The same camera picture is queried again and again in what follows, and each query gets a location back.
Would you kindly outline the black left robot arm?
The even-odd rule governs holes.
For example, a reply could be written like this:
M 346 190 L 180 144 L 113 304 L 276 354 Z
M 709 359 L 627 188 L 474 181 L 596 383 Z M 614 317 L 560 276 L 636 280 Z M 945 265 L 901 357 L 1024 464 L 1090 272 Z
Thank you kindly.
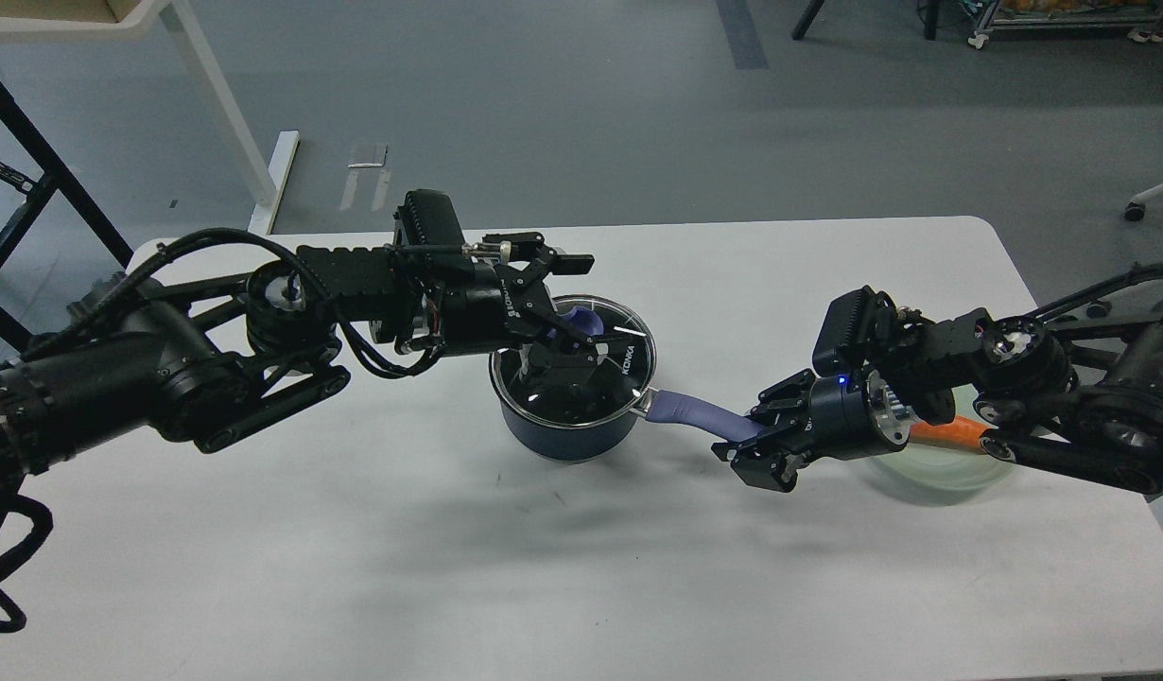
M 26 625 L 3 582 L 53 530 L 24 478 L 151 426 L 222 451 L 369 374 L 424 374 L 457 354 L 516 350 L 535 375 L 586 372 L 600 332 L 556 310 L 549 275 L 585 275 L 538 232 L 465 241 L 442 191 L 408 191 L 391 244 L 291 250 L 233 229 L 160 245 L 71 304 L 60 332 L 0 365 L 0 633 Z

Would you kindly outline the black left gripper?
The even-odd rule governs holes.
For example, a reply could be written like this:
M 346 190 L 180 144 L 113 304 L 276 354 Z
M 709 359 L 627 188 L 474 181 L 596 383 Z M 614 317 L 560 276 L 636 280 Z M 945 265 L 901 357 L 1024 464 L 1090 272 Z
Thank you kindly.
M 595 257 L 564 253 L 548 245 L 542 232 L 487 234 L 481 250 L 493 266 L 438 264 L 440 353 L 488 354 L 530 342 L 525 345 L 525 387 L 590 383 L 599 365 L 598 350 L 561 329 L 547 331 L 547 318 L 556 309 L 544 280 L 588 274 Z

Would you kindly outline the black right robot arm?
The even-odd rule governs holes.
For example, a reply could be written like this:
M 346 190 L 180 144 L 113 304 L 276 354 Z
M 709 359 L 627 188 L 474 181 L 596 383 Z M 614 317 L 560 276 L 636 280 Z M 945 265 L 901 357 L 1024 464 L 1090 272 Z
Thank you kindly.
M 1163 303 L 1120 318 L 1070 318 L 1118 291 L 1163 280 L 1134 266 L 992 318 L 975 307 L 934 322 L 889 294 L 829 303 L 807 370 L 759 392 L 751 431 L 712 447 L 742 482 L 787 493 L 809 463 L 896 453 L 915 424 L 948 426 L 954 389 L 976 390 L 984 453 L 1118 490 L 1163 490 Z

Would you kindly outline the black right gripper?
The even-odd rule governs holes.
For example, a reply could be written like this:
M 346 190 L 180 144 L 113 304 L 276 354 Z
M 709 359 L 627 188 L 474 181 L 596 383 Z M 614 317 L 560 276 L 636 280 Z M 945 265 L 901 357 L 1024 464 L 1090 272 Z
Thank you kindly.
M 747 414 L 757 430 L 714 443 L 712 453 L 745 486 L 789 493 L 809 461 L 865 460 L 909 444 L 913 410 L 879 371 L 816 379 L 802 370 L 759 392 Z

